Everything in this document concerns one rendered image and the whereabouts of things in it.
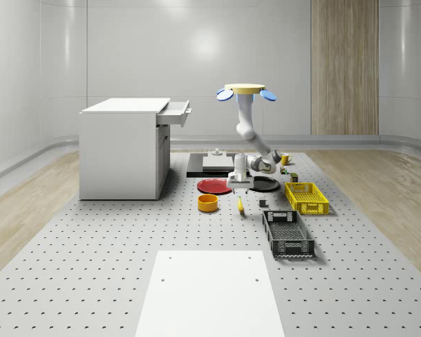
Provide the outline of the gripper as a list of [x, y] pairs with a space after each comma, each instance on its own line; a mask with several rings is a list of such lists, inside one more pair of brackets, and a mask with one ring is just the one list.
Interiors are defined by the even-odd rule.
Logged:
[[235, 192], [235, 189], [241, 188], [247, 193], [249, 189], [253, 188], [253, 177], [247, 176], [245, 173], [231, 172], [227, 177], [227, 187], [232, 189], [233, 192]]

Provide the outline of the white drawer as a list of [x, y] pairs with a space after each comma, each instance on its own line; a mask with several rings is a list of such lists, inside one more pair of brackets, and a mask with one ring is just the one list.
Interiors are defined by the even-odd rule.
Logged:
[[191, 111], [188, 100], [186, 102], [169, 102], [157, 114], [156, 123], [159, 125], [179, 124], [183, 127]]

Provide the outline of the black plate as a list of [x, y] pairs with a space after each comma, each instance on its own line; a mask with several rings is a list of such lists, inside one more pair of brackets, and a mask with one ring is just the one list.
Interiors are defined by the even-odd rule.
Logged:
[[250, 190], [255, 192], [273, 192], [280, 188], [279, 182], [268, 176], [254, 177], [253, 187]]

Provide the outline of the red plate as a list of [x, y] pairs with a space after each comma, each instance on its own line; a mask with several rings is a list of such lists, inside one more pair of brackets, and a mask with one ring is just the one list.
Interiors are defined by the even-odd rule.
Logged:
[[197, 188], [205, 194], [227, 194], [232, 192], [227, 187], [227, 180], [224, 178], [208, 178], [197, 183]]

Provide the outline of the black stove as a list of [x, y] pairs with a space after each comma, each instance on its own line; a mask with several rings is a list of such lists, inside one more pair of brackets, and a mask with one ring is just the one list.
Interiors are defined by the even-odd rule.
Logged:
[[234, 171], [235, 153], [191, 153], [187, 166], [188, 178], [226, 178]]

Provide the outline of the yellow bowl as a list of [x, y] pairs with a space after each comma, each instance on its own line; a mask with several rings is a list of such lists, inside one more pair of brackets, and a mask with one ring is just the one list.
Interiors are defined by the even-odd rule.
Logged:
[[198, 196], [198, 210], [206, 213], [218, 209], [218, 197], [214, 194], [202, 194]]

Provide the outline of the yellow basket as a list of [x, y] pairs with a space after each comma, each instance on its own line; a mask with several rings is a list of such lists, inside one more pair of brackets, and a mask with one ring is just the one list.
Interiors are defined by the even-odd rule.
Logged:
[[286, 183], [290, 205], [301, 214], [328, 214], [329, 202], [314, 183]]

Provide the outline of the dark grey basket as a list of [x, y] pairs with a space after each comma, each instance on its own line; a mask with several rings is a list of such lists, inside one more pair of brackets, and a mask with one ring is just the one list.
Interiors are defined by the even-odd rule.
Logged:
[[262, 223], [275, 256], [314, 255], [314, 238], [297, 211], [263, 211]]

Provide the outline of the white board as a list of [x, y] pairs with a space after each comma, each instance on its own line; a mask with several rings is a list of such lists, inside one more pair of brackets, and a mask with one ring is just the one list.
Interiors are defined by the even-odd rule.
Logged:
[[284, 337], [261, 251], [159, 251], [135, 337]]

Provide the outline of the white cabinet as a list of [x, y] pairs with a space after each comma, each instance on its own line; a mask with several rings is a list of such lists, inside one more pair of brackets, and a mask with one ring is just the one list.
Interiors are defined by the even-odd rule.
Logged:
[[156, 116], [168, 101], [110, 98], [80, 112], [80, 199], [158, 199]]

